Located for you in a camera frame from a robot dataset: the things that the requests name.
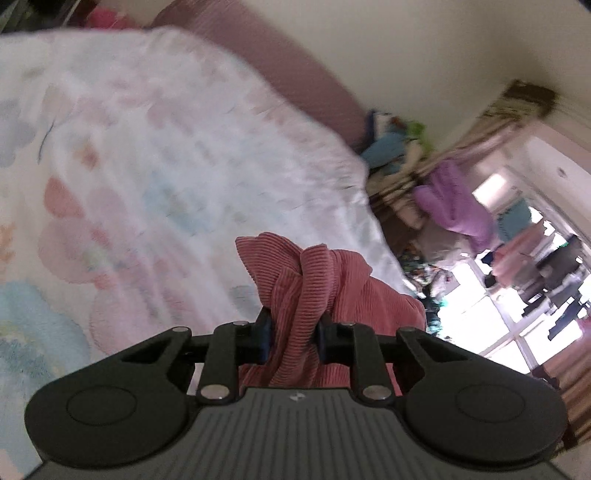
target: brown curtain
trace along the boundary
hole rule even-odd
[[[532,372],[558,388],[569,413],[569,426],[558,453],[591,440],[591,332]]]
[[[376,173],[368,179],[370,205],[378,218],[408,209],[410,192],[441,160],[452,158],[464,174],[497,148],[513,139],[533,120],[543,118],[554,105],[556,94],[547,88],[515,80],[478,118],[470,131],[451,149],[422,158],[412,169],[393,175]]]

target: ribbed gray panel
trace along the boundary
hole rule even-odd
[[[352,401],[346,390],[250,389],[208,407],[175,445],[111,471],[45,464],[30,480],[564,480],[549,464],[517,472],[449,465],[413,443],[396,415]]]

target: purple cloth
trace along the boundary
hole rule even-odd
[[[495,221],[478,203],[454,162],[442,161],[429,175],[429,184],[415,187],[413,195],[436,224],[467,235],[475,255],[490,248]]]

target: bed sheet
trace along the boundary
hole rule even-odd
[[[328,129],[247,64],[174,29],[0,38],[0,476],[39,459],[45,383],[175,325],[253,320],[234,239],[360,252],[405,291]]]

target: corduroy cloth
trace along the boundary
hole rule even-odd
[[[371,277],[371,267],[357,252],[326,245],[301,249],[268,232],[239,237],[236,247],[261,303],[271,309],[275,329],[267,364],[241,368],[243,387],[348,387],[349,369],[320,364],[311,341],[324,312],[334,322],[364,323],[380,335],[394,335],[403,326],[425,329],[423,305]]]

